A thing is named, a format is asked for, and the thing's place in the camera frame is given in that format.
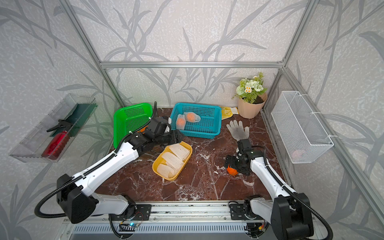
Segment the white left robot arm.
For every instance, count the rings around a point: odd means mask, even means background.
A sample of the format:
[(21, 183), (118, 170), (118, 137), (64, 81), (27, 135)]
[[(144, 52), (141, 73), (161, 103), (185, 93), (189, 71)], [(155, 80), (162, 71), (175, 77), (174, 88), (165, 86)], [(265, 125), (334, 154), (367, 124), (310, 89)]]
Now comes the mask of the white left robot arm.
[(124, 196), (96, 194), (97, 188), (122, 167), (136, 161), (158, 145), (181, 143), (185, 137), (180, 130), (172, 130), (168, 117), (152, 118), (144, 132), (129, 133), (118, 147), (91, 167), (70, 177), (57, 180), (57, 202), (71, 223), (77, 224), (90, 216), (121, 215), (132, 200)]

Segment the netted orange large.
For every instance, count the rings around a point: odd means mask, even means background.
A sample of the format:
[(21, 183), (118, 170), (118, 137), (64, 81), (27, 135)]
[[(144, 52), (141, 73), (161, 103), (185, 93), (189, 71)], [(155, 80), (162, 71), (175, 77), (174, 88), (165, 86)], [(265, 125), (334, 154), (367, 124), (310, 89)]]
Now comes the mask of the netted orange large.
[(178, 114), (177, 120), (176, 120), (176, 129), (177, 130), (184, 130), (186, 126), (186, 119), (185, 115), (183, 114)]

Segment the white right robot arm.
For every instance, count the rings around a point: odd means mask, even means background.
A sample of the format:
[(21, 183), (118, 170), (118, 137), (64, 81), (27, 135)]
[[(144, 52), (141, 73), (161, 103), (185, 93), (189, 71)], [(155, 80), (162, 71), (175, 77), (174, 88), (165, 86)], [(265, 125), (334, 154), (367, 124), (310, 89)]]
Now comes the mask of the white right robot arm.
[(288, 191), (296, 193), (277, 174), (266, 157), (266, 150), (253, 146), (248, 139), (237, 141), (238, 151), (235, 156), (228, 155), (226, 167), (243, 175), (254, 173), (261, 180), (271, 201), (263, 197), (248, 200), (251, 216), (259, 216), (268, 222), (277, 239), (298, 240), (314, 235), (311, 211), (304, 206), (309, 204), (305, 194), (299, 194), (304, 203), (292, 197)]

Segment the white foam net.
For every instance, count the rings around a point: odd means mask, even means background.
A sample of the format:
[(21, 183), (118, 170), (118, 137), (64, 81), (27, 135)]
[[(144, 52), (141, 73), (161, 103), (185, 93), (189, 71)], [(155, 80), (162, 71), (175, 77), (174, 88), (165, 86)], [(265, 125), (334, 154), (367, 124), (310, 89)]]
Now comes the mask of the white foam net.
[(187, 148), (185, 148), (184, 146), (182, 146), (181, 144), (174, 144), (174, 145), (171, 145), (169, 146), (171, 152), (176, 155), (179, 159), (181, 159), (183, 162), (185, 162), (191, 151)]
[(176, 171), (180, 170), (184, 165), (184, 162), (171, 152), (163, 153), (162, 158), (166, 161), (168, 166)]
[(173, 168), (164, 164), (159, 164), (156, 172), (164, 179), (172, 179), (177, 173)]

